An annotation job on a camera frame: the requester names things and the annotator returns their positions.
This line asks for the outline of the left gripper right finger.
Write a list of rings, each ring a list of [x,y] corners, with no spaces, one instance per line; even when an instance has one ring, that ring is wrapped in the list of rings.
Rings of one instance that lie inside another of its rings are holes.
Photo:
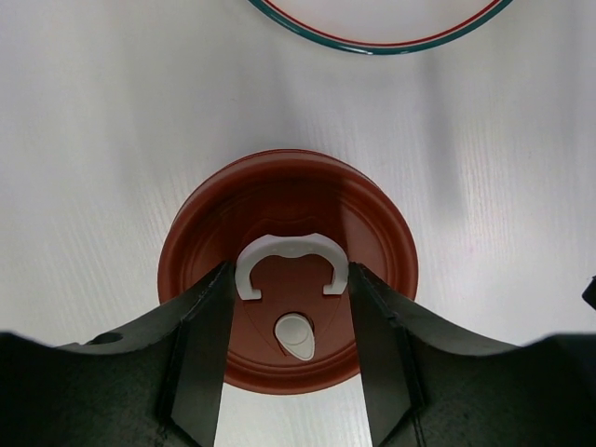
[[[595,337],[515,346],[466,330],[362,264],[348,295],[376,446],[591,446]]]

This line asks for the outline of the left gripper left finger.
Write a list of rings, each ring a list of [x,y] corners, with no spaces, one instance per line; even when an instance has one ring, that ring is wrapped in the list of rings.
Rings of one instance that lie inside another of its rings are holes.
[[[219,264],[178,297],[84,344],[1,335],[5,446],[211,446],[234,313]]]

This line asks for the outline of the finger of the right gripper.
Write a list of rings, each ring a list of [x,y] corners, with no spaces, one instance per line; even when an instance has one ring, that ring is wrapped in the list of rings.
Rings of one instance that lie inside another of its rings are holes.
[[[593,277],[588,287],[582,293],[582,299],[593,310],[596,310],[596,277]]]

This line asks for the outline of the red lunch box lid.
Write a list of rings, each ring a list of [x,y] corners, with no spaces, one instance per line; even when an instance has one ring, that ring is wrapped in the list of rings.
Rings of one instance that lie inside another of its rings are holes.
[[[243,157],[187,198],[161,251],[161,302],[178,296],[217,264],[234,262],[265,236],[321,234],[350,261],[414,298],[418,257],[391,199],[368,177],[321,153],[278,149]],[[251,271],[258,300],[237,299],[227,354],[228,384],[290,395],[335,386],[359,372],[346,294],[327,295],[324,258],[269,256]]]

